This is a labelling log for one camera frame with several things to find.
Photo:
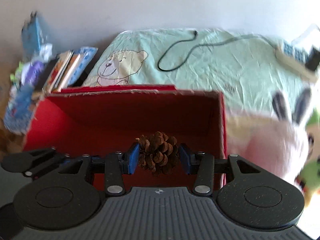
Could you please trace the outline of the purple tissue pack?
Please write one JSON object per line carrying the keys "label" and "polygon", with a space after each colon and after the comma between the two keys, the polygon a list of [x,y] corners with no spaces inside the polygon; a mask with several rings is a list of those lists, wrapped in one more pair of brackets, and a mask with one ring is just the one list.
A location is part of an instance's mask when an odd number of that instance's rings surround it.
{"label": "purple tissue pack", "polygon": [[21,85],[35,86],[46,65],[42,61],[28,62],[23,65]]}

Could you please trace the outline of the mint green bear bedsheet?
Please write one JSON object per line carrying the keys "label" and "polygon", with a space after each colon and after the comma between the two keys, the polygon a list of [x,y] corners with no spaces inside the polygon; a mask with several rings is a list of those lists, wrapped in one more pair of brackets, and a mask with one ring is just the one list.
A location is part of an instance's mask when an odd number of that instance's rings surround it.
{"label": "mint green bear bedsheet", "polygon": [[270,113],[274,92],[282,91],[293,105],[309,86],[277,60],[278,43],[219,29],[125,31],[105,49],[83,85],[219,90],[230,109]]}

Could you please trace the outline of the winnie the pooh book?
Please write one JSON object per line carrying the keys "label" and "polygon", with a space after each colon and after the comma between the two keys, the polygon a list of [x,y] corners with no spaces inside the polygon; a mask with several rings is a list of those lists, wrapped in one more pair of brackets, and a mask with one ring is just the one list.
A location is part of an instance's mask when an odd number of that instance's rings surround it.
{"label": "winnie the pooh book", "polygon": [[64,53],[59,54],[59,58],[57,63],[55,64],[54,68],[52,69],[50,76],[48,77],[44,87],[43,87],[43,91],[45,93],[50,93],[55,84],[58,81],[58,78],[60,77],[61,73],[65,70],[65,68],[67,67],[67,64],[69,63],[71,57],[73,55],[73,51],[72,50],[68,50]]}

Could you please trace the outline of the small green frog plush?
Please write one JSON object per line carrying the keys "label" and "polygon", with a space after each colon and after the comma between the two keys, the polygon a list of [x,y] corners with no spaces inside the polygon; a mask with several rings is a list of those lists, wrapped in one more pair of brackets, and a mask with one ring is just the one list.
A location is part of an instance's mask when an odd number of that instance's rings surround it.
{"label": "small green frog plush", "polygon": [[19,89],[21,84],[23,66],[23,62],[19,62],[15,72],[10,74],[10,82],[16,89]]}

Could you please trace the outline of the red cardboard storage box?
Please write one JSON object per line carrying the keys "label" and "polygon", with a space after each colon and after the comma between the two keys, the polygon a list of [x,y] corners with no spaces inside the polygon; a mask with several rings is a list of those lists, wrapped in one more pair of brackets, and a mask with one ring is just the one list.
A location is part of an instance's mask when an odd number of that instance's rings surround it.
{"label": "red cardboard storage box", "polygon": [[191,151],[226,155],[225,107],[217,91],[172,86],[68,89],[39,101],[24,150],[55,148],[79,158],[127,151],[141,135],[163,132]]}

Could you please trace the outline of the pink plush bunny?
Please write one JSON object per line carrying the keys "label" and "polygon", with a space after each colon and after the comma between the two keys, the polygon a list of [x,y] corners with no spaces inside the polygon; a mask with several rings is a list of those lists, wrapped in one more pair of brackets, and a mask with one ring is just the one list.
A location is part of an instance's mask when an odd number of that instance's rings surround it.
{"label": "pink plush bunny", "polygon": [[304,88],[296,99],[294,111],[290,111],[287,97],[275,92],[272,107],[278,120],[255,126],[247,140],[229,139],[228,154],[237,154],[295,184],[309,152],[305,125],[312,112],[311,97],[311,88]]}

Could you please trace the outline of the white blue power strip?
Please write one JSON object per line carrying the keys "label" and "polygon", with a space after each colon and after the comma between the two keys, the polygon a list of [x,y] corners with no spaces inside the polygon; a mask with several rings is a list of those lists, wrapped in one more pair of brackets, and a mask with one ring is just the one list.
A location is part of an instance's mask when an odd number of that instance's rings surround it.
{"label": "white blue power strip", "polygon": [[312,72],[305,67],[308,53],[304,49],[296,48],[295,46],[283,41],[277,45],[276,58],[279,62],[287,66],[289,70],[299,75],[302,79],[311,83],[318,81],[318,68]]}

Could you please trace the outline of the black power adapter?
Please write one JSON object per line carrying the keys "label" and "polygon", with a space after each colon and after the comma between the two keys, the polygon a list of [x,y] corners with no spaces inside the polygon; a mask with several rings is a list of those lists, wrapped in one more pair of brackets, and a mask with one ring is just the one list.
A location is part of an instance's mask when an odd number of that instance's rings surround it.
{"label": "black power adapter", "polygon": [[305,67],[306,69],[315,72],[318,68],[319,62],[320,51],[317,48],[312,47],[310,50],[310,54],[308,55],[308,58],[306,60]]}

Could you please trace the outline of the green plush toy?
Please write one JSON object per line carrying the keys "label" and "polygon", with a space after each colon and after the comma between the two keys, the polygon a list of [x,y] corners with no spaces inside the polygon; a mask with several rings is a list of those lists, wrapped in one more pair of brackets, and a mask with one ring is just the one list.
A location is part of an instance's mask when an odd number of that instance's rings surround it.
{"label": "green plush toy", "polygon": [[319,194],[319,111],[313,113],[306,124],[309,152],[303,169],[296,178],[303,196],[305,207],[310,204],[314,194]]}

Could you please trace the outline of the orange cover book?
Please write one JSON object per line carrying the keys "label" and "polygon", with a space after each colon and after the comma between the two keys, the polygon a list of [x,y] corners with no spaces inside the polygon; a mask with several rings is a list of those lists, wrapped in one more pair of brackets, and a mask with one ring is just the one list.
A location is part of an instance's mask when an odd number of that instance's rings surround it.
{"label": "orange cover book", "polygon": [[58,92],[60,92],[62,89],[68,86],[68,82],[71,79],[74,71],[76,70],[80,62],[80,59],[81,59],[81,54],[73,54],[57,86]]}

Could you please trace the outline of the brown pine cone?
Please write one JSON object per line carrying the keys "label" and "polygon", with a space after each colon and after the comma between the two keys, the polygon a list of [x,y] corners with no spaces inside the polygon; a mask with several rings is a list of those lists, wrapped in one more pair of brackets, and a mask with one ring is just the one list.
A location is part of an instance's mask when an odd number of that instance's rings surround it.
{"label": "brown pine cone", "polygon": [[168,174],[180,163],[178,143],[174,136],[156,132],[136,138],[139,144],[138,166],[153,174]]}

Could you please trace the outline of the blue plastic file bag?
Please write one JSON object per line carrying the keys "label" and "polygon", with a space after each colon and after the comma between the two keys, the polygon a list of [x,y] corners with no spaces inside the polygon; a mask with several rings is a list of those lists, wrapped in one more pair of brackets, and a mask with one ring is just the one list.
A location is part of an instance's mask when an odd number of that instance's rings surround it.
{"label": "blue plastic file bag", "polygon": [[39,55],[42,47],[50,43],[37,11],[32,11],[30,17],[25,20],[21,30],[21,40],[23,58],[27,61],[34,55]]}

